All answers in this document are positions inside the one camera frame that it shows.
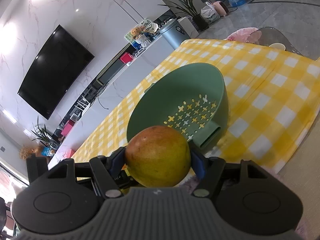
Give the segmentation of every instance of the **stuffed toy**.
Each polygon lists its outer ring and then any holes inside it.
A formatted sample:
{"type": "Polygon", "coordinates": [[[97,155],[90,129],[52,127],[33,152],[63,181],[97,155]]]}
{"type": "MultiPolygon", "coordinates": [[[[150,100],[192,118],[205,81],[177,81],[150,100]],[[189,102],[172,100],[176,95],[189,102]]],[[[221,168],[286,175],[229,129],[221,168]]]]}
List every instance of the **stuffed toy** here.
{"type": "Polygon", "coordinates": [[[131,35],[133,37],[139,37],[140,34],[141,34],[141,29],[139,27],[135,27],[131,30],[131,35]]]}

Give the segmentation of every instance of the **trash can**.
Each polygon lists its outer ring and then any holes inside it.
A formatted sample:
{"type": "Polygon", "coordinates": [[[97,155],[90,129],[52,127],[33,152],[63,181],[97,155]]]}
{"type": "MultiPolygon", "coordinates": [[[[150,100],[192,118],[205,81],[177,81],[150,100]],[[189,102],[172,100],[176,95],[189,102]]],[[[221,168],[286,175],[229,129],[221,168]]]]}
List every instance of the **trash can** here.
{"type": "Polygon", "coordinates": [[[177,19],[167,22],[160,28],[159,33],[162,34],[174,49],[178,48],[183,41],[190,39],[177,19]]]}

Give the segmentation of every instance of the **black tv screen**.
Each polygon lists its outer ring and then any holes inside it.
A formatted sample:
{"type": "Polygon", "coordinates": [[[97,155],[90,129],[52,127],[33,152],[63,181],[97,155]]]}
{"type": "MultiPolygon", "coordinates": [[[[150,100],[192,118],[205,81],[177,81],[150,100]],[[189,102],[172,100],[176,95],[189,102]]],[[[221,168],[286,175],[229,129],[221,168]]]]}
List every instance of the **black tv screen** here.
{"type": "Polygon", "coordinates": [[[93,58],[59,25],[31,64],[18,95],[49,119],[71,84],[93,58]]]}

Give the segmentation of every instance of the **green colander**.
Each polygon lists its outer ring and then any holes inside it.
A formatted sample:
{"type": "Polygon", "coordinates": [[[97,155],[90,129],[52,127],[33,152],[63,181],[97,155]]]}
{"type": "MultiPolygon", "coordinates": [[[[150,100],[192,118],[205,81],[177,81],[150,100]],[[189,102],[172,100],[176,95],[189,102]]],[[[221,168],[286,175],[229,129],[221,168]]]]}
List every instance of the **green colander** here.
{"type": "Polygon", "coordinates": [[[180,67],[149,87],[130,117],[127,140],[153,125],[179,131],[200,150],[213,147],[228,122],[221,72],[207,63],[180,67]]]}

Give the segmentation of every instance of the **yellow checkered tablecloth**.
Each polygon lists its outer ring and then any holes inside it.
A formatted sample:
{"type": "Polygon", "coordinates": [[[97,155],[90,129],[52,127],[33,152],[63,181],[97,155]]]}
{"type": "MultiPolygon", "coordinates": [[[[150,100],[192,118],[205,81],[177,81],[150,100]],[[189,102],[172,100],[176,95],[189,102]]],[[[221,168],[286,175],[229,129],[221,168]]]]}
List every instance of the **yellow checkered tablecloth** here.
{"type": "Polygon", "coordinates": [[[278,172],[311,127],[320,107],[320,62],[287,51],[236,41],[184,41],[105,118],[74,154],[76,162],[110,155],[127,144],[129,117],[145,89],[170,71],[194,62],[223,74],[228,131],[207,156],[251,159],[278,172]]]}

